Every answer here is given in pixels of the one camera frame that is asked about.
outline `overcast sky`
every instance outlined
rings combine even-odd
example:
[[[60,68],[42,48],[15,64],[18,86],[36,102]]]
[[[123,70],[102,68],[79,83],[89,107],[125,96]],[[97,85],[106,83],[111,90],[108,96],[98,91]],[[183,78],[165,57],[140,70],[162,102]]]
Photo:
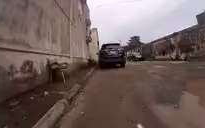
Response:
[[[197,24],[196,15],[205,10],[205,0],[88,0],[88,4],[101,43],[125,44],[131,36],[146,43]]]

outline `car rear windshield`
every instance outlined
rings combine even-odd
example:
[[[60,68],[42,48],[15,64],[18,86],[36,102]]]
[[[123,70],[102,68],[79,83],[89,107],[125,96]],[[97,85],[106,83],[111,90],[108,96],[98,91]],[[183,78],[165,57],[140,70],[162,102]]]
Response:
[[[101,49],[118,49],[120,44],[103,45]]]

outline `street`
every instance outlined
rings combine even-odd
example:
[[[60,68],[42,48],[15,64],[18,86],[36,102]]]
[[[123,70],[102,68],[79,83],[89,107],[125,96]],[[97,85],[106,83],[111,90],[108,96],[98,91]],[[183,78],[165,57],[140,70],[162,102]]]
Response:
[[[205,128],[205,62],[98,69],[60,128]]]

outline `car wheel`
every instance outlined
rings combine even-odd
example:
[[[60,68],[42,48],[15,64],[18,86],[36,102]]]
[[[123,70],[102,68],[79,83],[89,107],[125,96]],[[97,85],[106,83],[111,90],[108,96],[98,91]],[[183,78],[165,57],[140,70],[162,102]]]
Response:
[[[125,63],[121,63],[121,67],[124,68],[125,67]]]
[[[104,64],[100,62],[100,63],[99,63],[99,68],[100,68],[100,69],[103,69],[103,68],[104,68]]]

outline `parked car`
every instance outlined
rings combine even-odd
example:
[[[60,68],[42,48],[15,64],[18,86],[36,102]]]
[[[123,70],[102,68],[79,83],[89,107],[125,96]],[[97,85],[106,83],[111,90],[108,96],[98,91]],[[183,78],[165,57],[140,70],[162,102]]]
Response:
[[[125,67],[126,54],[119,43],[103,44],[98,55],[100,68],[107,64],[120,64],[121,67]]]
[[[145,58],[138,52],[131,52],[127,55],[128,61],[144,61]]]

